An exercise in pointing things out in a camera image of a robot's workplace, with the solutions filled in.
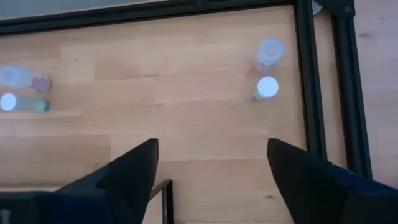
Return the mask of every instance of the black frame rail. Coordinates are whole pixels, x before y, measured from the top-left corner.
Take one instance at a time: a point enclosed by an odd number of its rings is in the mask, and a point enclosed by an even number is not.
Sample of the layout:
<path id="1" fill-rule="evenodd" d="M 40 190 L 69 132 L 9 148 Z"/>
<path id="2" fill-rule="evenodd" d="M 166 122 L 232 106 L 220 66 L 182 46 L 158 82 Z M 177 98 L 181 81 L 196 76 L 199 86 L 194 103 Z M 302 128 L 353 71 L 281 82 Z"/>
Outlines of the black frame rail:
<path id="1" fill-rule="evenodd" d="M 162 223 L 174 224 L 173 182 L 164 180 L 150 193 L 151 201 L 159 192 L 162 192 Z"/>
<path id="2" fill-rule="evenodd" d="M 356 46 L 354 0 L 318 0 L 318 2 L 332 12 L 347 166 L 359 176 L 372 179 Z"/>
<path id="3" fill-rule="evenodd" d="M 318 0 L 332 13 L 348 167 L 371 178 L 358 53 L 354 0 Z M 190 16 L 257 7 L 293 5 L 309 153 L 327 159 L 325 125 L 311 0 L 169 0 L 0 21 L 0 35 Z"/>

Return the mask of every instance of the water bottle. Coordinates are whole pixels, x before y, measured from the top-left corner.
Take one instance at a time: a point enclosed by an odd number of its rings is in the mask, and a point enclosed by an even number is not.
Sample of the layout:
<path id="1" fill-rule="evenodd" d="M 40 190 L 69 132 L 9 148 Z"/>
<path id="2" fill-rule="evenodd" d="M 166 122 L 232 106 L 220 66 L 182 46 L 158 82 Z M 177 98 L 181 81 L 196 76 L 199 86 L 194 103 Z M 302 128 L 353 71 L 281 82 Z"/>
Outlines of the water bottle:
<path id="1" fill-rule="evenodd" d="M 50 109 L 50 102 L 41 98 L 5 93 L 0 99 L 4 111 L 29 111 L 44 113 Z"/>
<path id="2" fill-rule="evenodd" d="M 254 69 L 261 75 L 269 75 L 269 72 L 282 60 L 284 52 L 282 41 L 265 40 L 257 50 Z"/>
<path id="3" fill-rule="evenodd" d="M 39 93 L 49 91 L 52 84 L 51 80 L 43 75 L 15 66 L 0 69 L 0 83 L 14 88 L 31 88 Z"/>

